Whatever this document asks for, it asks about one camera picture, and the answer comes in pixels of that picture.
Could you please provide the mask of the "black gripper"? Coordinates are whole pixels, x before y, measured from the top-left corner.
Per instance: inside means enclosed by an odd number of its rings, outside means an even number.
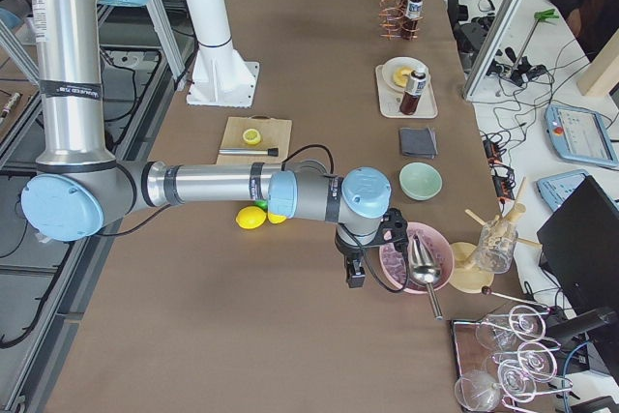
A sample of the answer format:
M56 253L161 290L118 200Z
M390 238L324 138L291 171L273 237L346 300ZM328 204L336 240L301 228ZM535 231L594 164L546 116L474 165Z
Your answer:
M352 223L339 223L335 243L344 257L346 284L351 288L361 288L366 278L362 265L366 249L391 244L407 262L407 221L399 209L391 207L380 218L370 221L367 234L354 232Z

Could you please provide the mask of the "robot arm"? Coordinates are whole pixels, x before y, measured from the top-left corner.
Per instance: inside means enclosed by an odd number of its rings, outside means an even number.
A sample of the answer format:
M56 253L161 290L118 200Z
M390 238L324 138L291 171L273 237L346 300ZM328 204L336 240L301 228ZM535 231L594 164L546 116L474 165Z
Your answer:
M100 0L32 0L44 107L45 148L21 208L43 235L70 242L145 209L193 201L263 200L287 218L332 222L347 281L371 270L367 251L392 244L409 254L407 224L390 206L391 186L362 167L339 178L313 162L250 165L122 164L107 150L97 5Z

